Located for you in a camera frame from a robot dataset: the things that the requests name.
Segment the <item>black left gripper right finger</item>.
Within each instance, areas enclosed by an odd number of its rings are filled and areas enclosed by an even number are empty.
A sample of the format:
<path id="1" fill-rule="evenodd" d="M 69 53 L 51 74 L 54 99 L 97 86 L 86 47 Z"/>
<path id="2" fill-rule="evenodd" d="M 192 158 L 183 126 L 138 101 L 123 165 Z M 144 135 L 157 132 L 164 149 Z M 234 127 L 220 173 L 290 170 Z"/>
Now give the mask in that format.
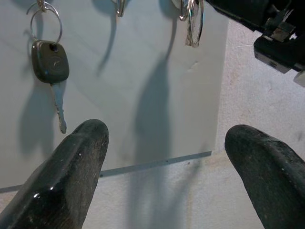
<path id="1" fill-rule="evenodd" d="M 305 162 L 286 143 L 249 125 L 235 125 L 225 151 L 266 229 L 305 227 Z"/>

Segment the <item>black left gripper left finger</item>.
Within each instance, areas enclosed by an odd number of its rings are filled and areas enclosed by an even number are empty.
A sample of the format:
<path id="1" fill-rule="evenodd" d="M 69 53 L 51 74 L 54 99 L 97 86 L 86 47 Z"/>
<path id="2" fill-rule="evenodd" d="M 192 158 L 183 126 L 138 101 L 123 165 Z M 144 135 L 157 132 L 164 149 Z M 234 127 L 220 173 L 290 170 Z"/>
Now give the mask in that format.
<path id="1" fill-rule="evenodd" d="M 0 214 L 2 229 L 80 229 L 109 143 L 107 125 L 90 119 L 66 136 Z"/>

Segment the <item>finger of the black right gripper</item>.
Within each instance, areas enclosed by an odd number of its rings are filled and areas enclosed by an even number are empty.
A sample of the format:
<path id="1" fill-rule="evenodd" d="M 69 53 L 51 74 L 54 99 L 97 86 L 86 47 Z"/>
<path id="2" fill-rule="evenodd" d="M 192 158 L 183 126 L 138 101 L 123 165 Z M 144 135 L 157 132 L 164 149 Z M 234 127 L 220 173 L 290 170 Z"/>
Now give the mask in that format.
<path id="1" fill-rule="evenodd" d="M 207 0 L 218 13 L 252 31 L 263 31 L 268 18 L 269 0 Z"/>

